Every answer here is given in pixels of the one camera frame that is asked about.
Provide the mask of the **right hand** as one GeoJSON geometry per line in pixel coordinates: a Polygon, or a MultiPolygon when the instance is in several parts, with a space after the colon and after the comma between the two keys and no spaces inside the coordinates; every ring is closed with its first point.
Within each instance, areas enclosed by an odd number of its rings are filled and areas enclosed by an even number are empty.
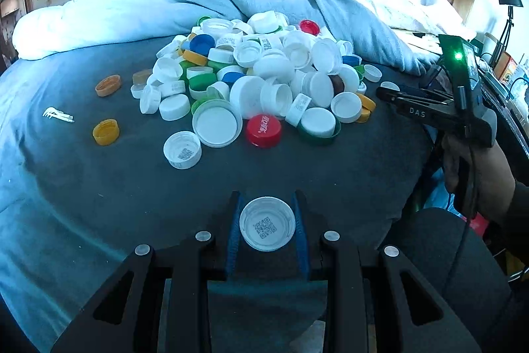
{"type": "Polygon", "coordinates": [[[477,210],[484,218],[501,223],[508,213],[515,194],[515,177],[505,153],[497,143],[491,148],[469,146],[447,134],[442,142],[445,186],[450,194],[459,182],[459,162],[462,158],[474,172],[474,190],[478,194],[477,210]]]}

